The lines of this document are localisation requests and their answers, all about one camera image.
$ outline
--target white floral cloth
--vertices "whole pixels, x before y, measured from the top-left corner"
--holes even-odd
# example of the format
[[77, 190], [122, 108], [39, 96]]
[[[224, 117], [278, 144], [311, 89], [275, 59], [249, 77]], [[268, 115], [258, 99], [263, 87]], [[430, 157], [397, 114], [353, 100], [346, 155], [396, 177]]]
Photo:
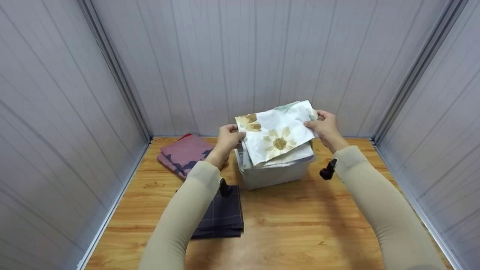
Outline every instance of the white floral cloth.
[[306, 142], [315, 138], [315, 134], [303, 122], [316, 119], [317, 113], [308, 100], [235, 117], [239, 131], [247, 133], [242, 145], [254, 167], [313, 156], [312, 147]]

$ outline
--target fabric storage box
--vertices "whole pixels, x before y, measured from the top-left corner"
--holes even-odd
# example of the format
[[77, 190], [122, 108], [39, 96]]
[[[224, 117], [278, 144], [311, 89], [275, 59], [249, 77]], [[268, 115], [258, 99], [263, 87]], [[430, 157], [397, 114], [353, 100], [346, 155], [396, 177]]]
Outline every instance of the fabric storage box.
[[315, 156], [312, 156], [308, 160], [285, 167], [244, 168], [243, 150], [235, 149], [235, 155], [243, 178], [243, 185], [248, 190], [300, 179], [307, 172], [310, 163], [316, 160]]

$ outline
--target arm sleeve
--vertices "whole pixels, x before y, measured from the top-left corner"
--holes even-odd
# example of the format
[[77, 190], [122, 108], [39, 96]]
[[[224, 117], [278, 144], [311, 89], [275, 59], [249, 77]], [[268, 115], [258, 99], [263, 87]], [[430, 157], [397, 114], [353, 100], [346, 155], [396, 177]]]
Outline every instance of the arm sleeve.
[[199, 161], [168, 203], [140, 260], [140, 270], [182, 270], [187, 244], [212, 202], [221, 176]]
[[358, 147], [337, 151], [334, 158], [335, 171], [377, 236], [385, 269], [445, 269], [408, 202]]

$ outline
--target folded cloth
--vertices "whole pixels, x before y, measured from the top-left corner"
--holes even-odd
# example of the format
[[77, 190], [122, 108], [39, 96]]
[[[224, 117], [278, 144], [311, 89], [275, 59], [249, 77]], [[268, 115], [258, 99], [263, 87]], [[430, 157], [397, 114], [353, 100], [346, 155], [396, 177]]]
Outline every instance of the folded cloth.
[[217, 192], [192, 239], [240, 237], [243, 232], [243, 214], [237, 185], [231, 185], [232, 194], [222, 197]]
[[186, 178], [195, 164], [204, 160], [212, 149], [213, 146], [203, 138], [186, 134], [175, 143], [162, 147], [156, 159], [180, 177]]
[[[309, 161], [315, 158], [315, 155], [302, 157], [303, 153], [308, 152], [309, 148], [311, 148], [310, 142], [304, 143], [299, 147], [294, 148], [289, 153], [280, 155], [272, 160], [269, 160], [264, 163], [260, 163], [257, 168], [278, 168], [278, 167], [287, 167], [291, 166], [300, 162]], [[248, 150], [246, 148], [242, 148], [239, 151], [239, 156], [243, 160], [243, 167], [244, 169], [251, 169], [253, 168], [252, 160], [248, 154]]]
[[305, 143], [315, 138], [315, 133], [303, 122], [316, 119], [317, 114], [308, 100], [235, 117], [239, 131], [247, 133], [242, 146], [248, 150], [254, 167], [313, 156], [312, 147]]

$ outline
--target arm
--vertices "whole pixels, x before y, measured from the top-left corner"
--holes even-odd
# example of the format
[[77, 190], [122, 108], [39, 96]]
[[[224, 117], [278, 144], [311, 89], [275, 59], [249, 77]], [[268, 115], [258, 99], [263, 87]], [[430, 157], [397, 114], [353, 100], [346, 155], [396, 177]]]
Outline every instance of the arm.
[[337, 159], [335, 171], [372, 226], [386, 269], [445, 269], [417, 216], [400, 192], [383, 177], [356, 146], [348, 146], [336, 128], [335, 115], [317, 111], [307, 121]]
[[188, 242], [212, 202], [222, 177], [220, 170], [245, 133], [236, 125], [220, 128], [217, 144], [199, 161], [168, 203], [140, 260], [140, 270], [182, 270]]

